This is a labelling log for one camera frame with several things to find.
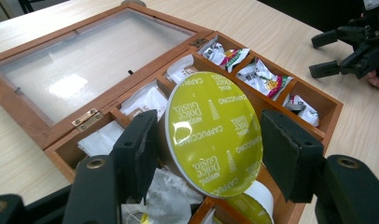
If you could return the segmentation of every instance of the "black object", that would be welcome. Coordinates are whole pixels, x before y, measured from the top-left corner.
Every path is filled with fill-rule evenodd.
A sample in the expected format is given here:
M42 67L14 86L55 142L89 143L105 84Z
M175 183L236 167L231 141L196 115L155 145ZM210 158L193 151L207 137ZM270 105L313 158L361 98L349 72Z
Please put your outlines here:
M110 153L114 158L119 201L140 203L146 195L157 168L155 148L158 116L157 110L149 110L134 117L131 125L117 140Z
M123 170L129 163L123 162L130 162L130 158L117 158L123 156L119 142L133 143L127 145L139 152L152 148L156 111L141 115L137 116L141 121L132 121L110 156L91 157L80 163L73 186L28 206L23 206L17 195L0 196L0 224L121 222L119 205L127 198L144 197L150 173L155 170L154 152L148 152L149 158L136 152L126 154L144 164L137 166L139 170L129 168L129 174ZM341 155L325 159L323 146L278 112L262 111L260 124L263 161L286 200L309 203L315 194L320 223L379 223L379 181L364 163ZM136 185L122 182L139 178L146 181Z
M290 17L326 32L361 14L360 0L259 0Z
M309 66L312 77L329 77L354 74L358 79L376 70L379 76L379 7L363 10L363 17L312 38L315 49L342 40L351 45L354 52L338 62L320 63Z
M315 194L319 223L379 223L379 180L366 164L325 159L323 146L278 112L262 111L260 126L263 162L287 201L310 203Z
M311 202L313 167L322 163L323 145L276 111L262 111L260 126L263 162L285 199L294 203Z
M24 14L34 12L35 10L32 7L32 3L41 2L45 0L18 0L21 5L21 10Z

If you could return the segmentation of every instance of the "yellow disc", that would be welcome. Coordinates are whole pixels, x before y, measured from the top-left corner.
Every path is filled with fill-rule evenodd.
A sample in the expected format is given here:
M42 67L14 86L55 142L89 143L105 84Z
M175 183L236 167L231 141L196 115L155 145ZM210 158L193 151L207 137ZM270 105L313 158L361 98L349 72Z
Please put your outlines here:
M245 193L230 197L227 202L252 223L273 224L274 221L262 205Z
M211 72L193 74L175 87L165 113L170 153L192 186L219 198L251 186L262 159L260 124L234 83Z

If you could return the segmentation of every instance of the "capsule packet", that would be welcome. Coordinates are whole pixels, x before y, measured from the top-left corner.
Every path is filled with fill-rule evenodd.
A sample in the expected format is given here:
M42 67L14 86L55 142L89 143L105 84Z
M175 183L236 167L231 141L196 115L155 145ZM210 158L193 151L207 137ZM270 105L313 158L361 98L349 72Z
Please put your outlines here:
M203 56L212 63L231 72L233 67L240 63L248 54L250 49L225 50L217 41L203 52Z
M136 115L156 109L158 120L166 110L167 99L158 87L157 80L148 83L121 104L120 112L132 120Z
M236 77L273 100L292 80L292 77L273 74L260 59L241 69Z
M178 84L185 77L196 72L198 72L198 69L193 66L193 56L190 54L172 64L167 69L166 78Z
M293 105L305 105L304 109L298 113L298 116L314 127L318 126L319 119L317 111L308 105L299 95L290 96L288 103Z

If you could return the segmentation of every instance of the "wooden box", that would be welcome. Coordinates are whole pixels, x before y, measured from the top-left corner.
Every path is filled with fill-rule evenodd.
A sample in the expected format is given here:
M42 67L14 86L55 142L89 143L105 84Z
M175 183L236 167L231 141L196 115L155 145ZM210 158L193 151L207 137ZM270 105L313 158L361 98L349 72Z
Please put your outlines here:
M198 52L213 39L226 49L246 47L146 7L115 7L0 53L0 104L72 182L77 164L86 157L77 142L112 120L126 128L130 120L120 113L120 104L149 82L157 80L169 96L175 83L165 77L167 68L191 54L198 70L219 73L238 85L259 117L264 108L281 111L328 147L342 110L340 102L252 50L229 73ZM273 73L293 77L275 101L235 76L255 58ZM92 89L83 92L87 85ZM288 94L299 94L318 111L317 128L282 106ZM261 169L258 180L274 196L275 223L298 222L304 205L286 203L266 169ZM221 221L246 221L223 200L206 198L190 222L202 220L211 207L218 209Z

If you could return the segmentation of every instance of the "white packet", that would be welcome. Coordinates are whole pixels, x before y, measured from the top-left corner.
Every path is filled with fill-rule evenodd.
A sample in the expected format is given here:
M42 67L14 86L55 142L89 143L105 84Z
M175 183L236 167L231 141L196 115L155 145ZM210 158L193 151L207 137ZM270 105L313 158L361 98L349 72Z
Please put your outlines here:
M90 157L109 155L123 131L124 129L113 120L102 129L80 140L77 145Z
M260 59L241 69L236 77L273 100L292 80L292 77L273 74Z
M166 78L178 84L185 77L196 72L198 72L198 70L193 66L193 56L190 54L173 63L167 69Z
M167 99L158 87L157 80L148 83L121 104L120 112L132 120L136 115L156 109L158 120L166 110Z
M306 108L301 111L298 116L314 127L318 126L318 113L310 105L308 105L299 95L294 95L289 100L294 105L306 105Z
M240 63L248 54L250 49L238 49L235 51L235 56L228 60L225 65L227 71L230 73L235 65Z
M214 42L209 48L203 52L203 56L210 62L221 65L225 60L225 50L221 44Z

